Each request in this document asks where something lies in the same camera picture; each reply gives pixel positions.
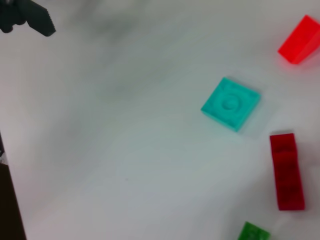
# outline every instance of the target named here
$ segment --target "red lego brick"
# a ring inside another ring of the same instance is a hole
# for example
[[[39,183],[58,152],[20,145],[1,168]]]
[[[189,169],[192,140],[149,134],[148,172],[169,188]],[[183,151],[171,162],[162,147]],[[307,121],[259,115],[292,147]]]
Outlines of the red lego brick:
[[[320,24],[306,15],[278,50],[292,64],[299,64],[320,46]]]
[[[270,136],[278,208],[281,211],[305,209],[298,152],[293,133]]]

